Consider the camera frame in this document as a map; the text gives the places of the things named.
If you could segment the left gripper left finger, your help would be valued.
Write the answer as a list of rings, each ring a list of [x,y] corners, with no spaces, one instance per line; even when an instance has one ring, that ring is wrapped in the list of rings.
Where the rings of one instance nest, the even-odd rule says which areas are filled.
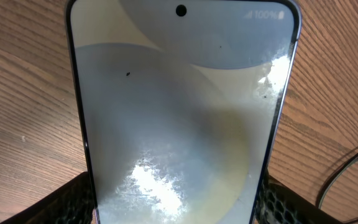
[[[90,224],[93,210],[90,175],[83,172],[1,224]]]

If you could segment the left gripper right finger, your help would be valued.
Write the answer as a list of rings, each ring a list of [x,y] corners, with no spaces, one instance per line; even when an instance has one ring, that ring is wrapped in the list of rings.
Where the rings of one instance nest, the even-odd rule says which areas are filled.
[[[257,195],[255,219],[259,224],[342,224],[269,173]]]

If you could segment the smartphone with light screen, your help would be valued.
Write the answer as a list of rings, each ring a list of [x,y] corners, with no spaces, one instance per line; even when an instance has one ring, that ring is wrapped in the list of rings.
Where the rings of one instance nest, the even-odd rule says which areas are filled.
[[[74,0],[98,223],[252,223],[301,31],[295,1]]]

